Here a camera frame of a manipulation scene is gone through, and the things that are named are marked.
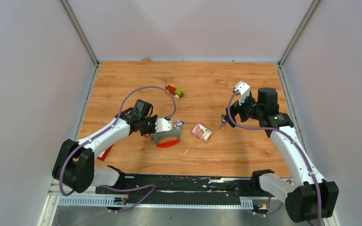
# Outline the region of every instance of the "red object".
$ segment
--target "red object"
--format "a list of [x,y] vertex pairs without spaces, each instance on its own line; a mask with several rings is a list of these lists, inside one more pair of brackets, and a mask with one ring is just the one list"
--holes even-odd
[[180,139],[170,140],[164,143],[157,144],[157,147],[171,147],[178,144],[180,141],[181,141]]
[[176,89],[177,89],[177,88],[172,87],[172,86],[170,86],[170,85],[166,86],[166,90],[169,91],[169,93],[171,93],[173,96],[175,96],[175,90],[176,90]]
[[108,148],[103,152],[102,156],[98,156],[97,159],[99,159],[99,160],[101,160],[101,161],[105,160],[107,154],[109,154],[110,149],[112,149],[112,147],[113,147],[113,145],[111,145],[110,147],[108,147]]

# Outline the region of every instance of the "red curved object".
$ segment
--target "red curved object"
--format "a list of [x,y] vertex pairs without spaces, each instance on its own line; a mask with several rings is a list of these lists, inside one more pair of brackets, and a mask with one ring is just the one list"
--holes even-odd
[[164,143],[157,144],[157,147],[171,147],[178,144],[180,141],[181,141],[180,139],[170,140]]

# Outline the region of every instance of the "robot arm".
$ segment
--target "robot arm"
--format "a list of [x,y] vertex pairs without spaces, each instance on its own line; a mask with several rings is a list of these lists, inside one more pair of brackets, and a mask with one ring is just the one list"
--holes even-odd
[[78,193],[84,192],[89,186],[107,185],[119,189],[123,188],[123,172],[113,166],[94,167],[94,161],[115,142],[133,132],[139,131],[142,136],[172,130],[173,123],[170,120],[158,118],[157,115],[148,117],[152,107],[151,104],[138,100],[133,108],[129,108],[120,114],[116,124],[114,124],[116,120],[114,118],[108,125],[88,137],[78,141],[68,139],[63,142],[52,176],[59,179],[60,171],[69,154],[79,144],[89,140],[74,155],[74,158],[78,158],[78,160],[70,161],[67,164],[63,183]]
[[[317,194],[312,175],[318,181],[321,191],[321,216],[332,216],[339,189],[335,182],[327,182],[324,176],[313,165],[300,144],[293,122],[288,114],[279,112],[278,94],[273,88],[261,88],[258,90],[257,101],[252,97],[250,87],[240,81],[234,87],[234,93],[239,92],[239,100],[230,106],[230,115],[222,115],[222,122],[228,122],[232,127],[236,125],[235,116],[238,114],[241,122],[249,118],[259,121],[260,127],[265,129],[267,136],[280,150],[285,163],[291,172],[294,184],[291,185],[279,178],[271,170],[253,172],[253,189],[266,191],[280,199],[287,209],[289,217],[294,222],[302,222],[317,218]],[[283,134],[266,128],[281,130],[290,136],[291,142]]]

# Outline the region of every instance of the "pink package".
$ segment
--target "pink package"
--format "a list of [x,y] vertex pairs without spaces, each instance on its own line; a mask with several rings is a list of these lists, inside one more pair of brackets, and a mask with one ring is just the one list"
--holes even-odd
[[203,140],[207,143],[207,141],[209,140],[209,137],[213,134],[213,132],[198,123],[192,129],[191,134],[196,136],[196,138]]

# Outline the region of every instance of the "wooden table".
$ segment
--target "wooden table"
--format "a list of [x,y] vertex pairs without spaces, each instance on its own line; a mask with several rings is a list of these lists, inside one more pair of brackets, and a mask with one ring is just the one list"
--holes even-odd
[[[254,170],[272,169],[280,177],[290,177],[277,147],[264,131],[248,131],[226,125],[219,129],[220,116],[232,95],[234,85],[243,80],[257,89],[273,87],[278,91],[280,112],[287,112],[275,64],[105,61],[100,65],[79,138],[86,137],[109,123],[118,113],[124,97],[134,89],[174,84],[184,89],[172,118],[185,122],[181,142],[170,148],[158,148],[139,133],[114,144],[105,161],[126,173],[184,174],[208,176],[250,176]],[[124,108],[137,99],[154,105],[153,114],[165,117],[173,111],[170,98],[158,89],[145,89],[132,95]],[[190,134],[201,123],[214,133],[208,143]],[[248,120],[258,127],[258,121]]]

